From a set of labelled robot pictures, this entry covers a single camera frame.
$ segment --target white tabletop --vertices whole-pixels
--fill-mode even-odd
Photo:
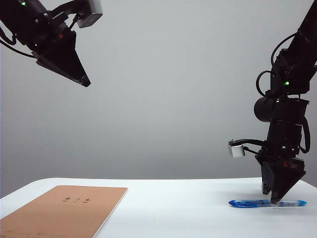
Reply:
[[[261,178],[118,180],[48,178],[2,198],[1,218],[57,185],[127,187],[98,238],[269,238],[317,236],[317,188],[299,181],[283,200],[306,207],[240,209],[233,199],[269,199]]]

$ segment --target black cable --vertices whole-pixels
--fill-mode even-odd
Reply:
[[[253,154],[259,155],[258,152],[254,151],[254,150],[250,150],[250,149],[249,149],[248,147],[246,147],[246,146],[243,146],[243,149],[246,150],[246,151],[249,151],[249,152],[251,152],[251,153],[253,153]]]
[[[294,33],[294,34],[292,34],[292,35],[286,37],[284,40],[281,41],[281,43],[279,43],[279,44],[275,47],[275,49],[273,50],[272,55],[271,55],[271,64],[272,64],[272,66],[274,65],[274,55],[275,55],[276,51],[278,50],[278,48],[280,48],[280,46],[281,46],[284,42],[286,42],[287,40],[289,40],[289,39],[291,39],[292,37],[296,36],[296,34],[297,34],[297,33]]]
[[[15,48],[11,47],[10,45],[8,45],[6,42],[0,40],[0,43],[3,44],[4,46],[8,47],[10,50],[14,51],[14,52],[17,52],[23,56],[27,56],[27,57],[30,57],[30,58],[35,58],[33,55],[29,55],[29,54],[26,54],[24,52],[21,52],[21,51],[18,51],[16,50]]]
[[[267,97],[262,91],[261,91],[261,88],[260,88],[260,79],[262,77],[263,74],[265,73],[272,73],[271,71],[269,70],[265,70],[263,72],[261,72],[258,77],[257,77],[257,80],[256,80],[256,87],[257,87],[257,91],[263,96],[263,97]]]
[[[69,29],[73,28],[73,26],[75,25],[75,23],[80,19],[80,15],[77,13],[74,16],[73,22],[70,24]]]
[[[10,45],[15,45],[16,44],[16,37],[14,35],[14,33],[12,32],[12,40],[10,40],[4,33],[4,31],[2,30],[2,28],[0,27],[0,36],[2,39],[4,39],[5,42],[7,42]]]
[[[302,148],[301,146],[299,146],[299,148],[304,154],[306,154],[309,152],[311,148],[311,134],[309,132],[309,126],[308,126],[308,121],[306,117],[304,117],[304,121],[303,121],[303,130],[304,130],[304,137],[305,137],[305,149]]]

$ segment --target white backdrop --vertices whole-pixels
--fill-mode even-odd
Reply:
[[[2,47],[2,196],[49,177],[259,177],[254,156],[231,158],[227,142],[266,139],[268,123],[253,113],[256,76],[312,2],[103,0],[93,27],[74,27],[88,88]],[[314,77],[302,96],[312,149],[299,156],[314,185],[316,90]]]

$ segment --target brown notebook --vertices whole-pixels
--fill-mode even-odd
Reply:
[[[125,187],[56,186],[0,221],[1,238],[92,238]]]

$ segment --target robotic arm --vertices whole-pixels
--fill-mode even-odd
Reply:
[[[277,49],[288,39],[293,40],[287,49],[282,49],[274,61]],[[256,117],[270,122],[265,141],[241,139],[229,141],[233,157],[252,152],[262,170],[262,192],[269,194],[271,202],[277,203],[288,190],[306,173],[304,161],[296,158],[302,151],[310,149],[310,133],[305,111],[308,101],[300,98],[310,89],[310,80],[317,71],[317,0],[308,11],[297,33],[282,41],[271,56],[271,71],[260,73],[256,86],[263,96],[254,106]],[[270,90],[260,90],[259,80],[264,73],[270,73]],[[302,129],[305,148],[300,145]],[[243,146],[245,143],[261,146],[259,152]]]
[[[68,15],[76,14],[68,27]],[[0,43],[25,56],[36,58],[36,63],[85,87],[90,85],[75,51],[75,22],[80,28],[93,25],[101,16],[100,0],[73,0],[56,9],[47,10],[39,0],[1,0],[0,20],[12,32],[9,39],[0,28]],[[10,45],[27,45],[32,55],[17,51]]]

